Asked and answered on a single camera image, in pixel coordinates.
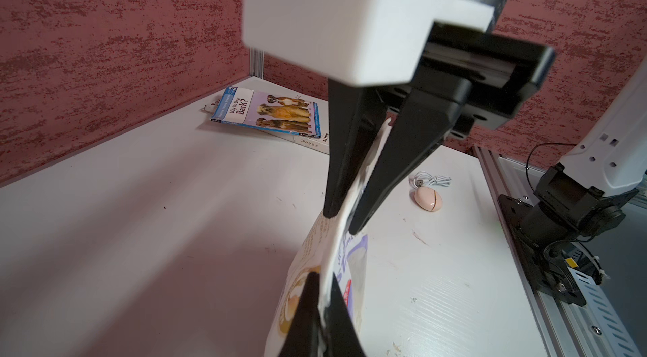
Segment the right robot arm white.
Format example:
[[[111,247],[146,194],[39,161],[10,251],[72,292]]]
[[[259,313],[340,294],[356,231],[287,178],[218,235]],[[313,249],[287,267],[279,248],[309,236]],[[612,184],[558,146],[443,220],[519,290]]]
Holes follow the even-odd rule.
[[[360,88],[330,81],[325,216],[337,216],[348,203],[346,230],[360,232],[446,138],[512,119],[542,86],[554,58],[548,46],[443,20],[432,28],[410,82]],[[646,70],[640,68],[586,138],[542,176],[525,239],[552,249],[613,229],[645,170]]]

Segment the oats bag white purple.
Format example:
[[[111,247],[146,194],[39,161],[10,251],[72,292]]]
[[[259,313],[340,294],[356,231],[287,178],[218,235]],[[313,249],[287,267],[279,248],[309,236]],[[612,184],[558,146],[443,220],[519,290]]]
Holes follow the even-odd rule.
[[[348,226],[368,180],[375,168],[391,128],[384,122],[367,157],[352,183],[337,216],[319,215],[291,262],[286,283],[276,307],[264,354],[279,356],[309,273],[319,274],[318,309],[320,314],[319,356],[325,356],[325,309],[330,305],[332,279],[343,294],[350,319],[357,333],[362,321],[364,284],[367,268],[368,235],[351,234]]]

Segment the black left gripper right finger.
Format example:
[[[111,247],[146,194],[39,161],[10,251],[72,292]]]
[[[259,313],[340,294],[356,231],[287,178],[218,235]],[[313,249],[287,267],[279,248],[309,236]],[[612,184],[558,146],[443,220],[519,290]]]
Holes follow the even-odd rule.
[[[330,305],[325,309],[323,318],[325,319],[325,356],[365,356],[335,277],[332,279]]]

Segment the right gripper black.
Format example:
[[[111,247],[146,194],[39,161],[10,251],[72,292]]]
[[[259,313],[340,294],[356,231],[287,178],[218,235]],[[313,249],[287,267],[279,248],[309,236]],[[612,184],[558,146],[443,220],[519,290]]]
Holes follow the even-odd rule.
[[[383,100],[398,117],[357,203],[348,231],[357,234],[393,189],[441,143],[465,139],[473,126],[497,129],[537,93],[554,49],[494,35],[508,0],[461,0],[484,9],[484,26],[437,20],[414,74],[389,87]],[[323,215],[338,215],[386,119],[378,90],[328,80],[330,160]]]

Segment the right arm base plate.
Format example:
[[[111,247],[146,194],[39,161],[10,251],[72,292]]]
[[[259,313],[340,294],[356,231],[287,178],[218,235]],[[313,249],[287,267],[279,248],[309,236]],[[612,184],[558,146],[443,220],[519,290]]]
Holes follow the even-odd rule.
[[[599,260],[541,202],[530,205],[521,199],[499,195],[498,203],[515,242],[525,275],[532,289],[553,298],[586,306],[581,286],[591,278],[603,281]]]

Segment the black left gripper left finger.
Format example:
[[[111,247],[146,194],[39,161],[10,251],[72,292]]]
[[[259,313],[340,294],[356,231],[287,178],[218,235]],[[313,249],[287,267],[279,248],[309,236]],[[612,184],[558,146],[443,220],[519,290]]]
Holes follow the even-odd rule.
[[[279,357],[319,356],[319,274],[308,274],[286,341]]]

